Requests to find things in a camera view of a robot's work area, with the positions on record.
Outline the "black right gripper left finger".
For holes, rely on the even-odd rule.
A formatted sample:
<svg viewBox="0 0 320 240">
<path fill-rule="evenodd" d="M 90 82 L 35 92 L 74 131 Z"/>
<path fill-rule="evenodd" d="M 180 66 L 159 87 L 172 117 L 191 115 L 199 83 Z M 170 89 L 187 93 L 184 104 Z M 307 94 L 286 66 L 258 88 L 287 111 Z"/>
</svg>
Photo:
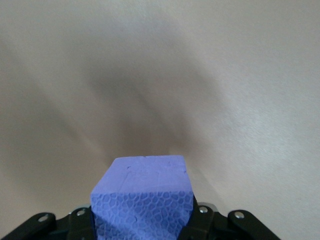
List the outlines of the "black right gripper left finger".
<svg viewBox="0 0 320 240">
<path fill-rule="evenodd" d="M 57 219 L 40 212 L 5 235 L 3 240 L 95 240 L 95 222 L 90 205 L 82 205 Z"/>
</svg>

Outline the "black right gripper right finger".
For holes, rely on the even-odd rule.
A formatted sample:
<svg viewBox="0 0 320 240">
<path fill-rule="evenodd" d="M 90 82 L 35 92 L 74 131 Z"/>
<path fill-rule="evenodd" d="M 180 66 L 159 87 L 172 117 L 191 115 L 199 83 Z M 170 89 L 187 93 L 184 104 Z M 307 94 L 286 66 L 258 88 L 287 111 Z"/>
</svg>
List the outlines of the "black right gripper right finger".
<svg viewBox="0 0 320 240">
<path fill-rule="evenodd" d="M 223 216 L 214 205 L 193 203 L 180 240 L 277 240 L 278 236 L 251 212 L 237 209 Z"/>
</svg>

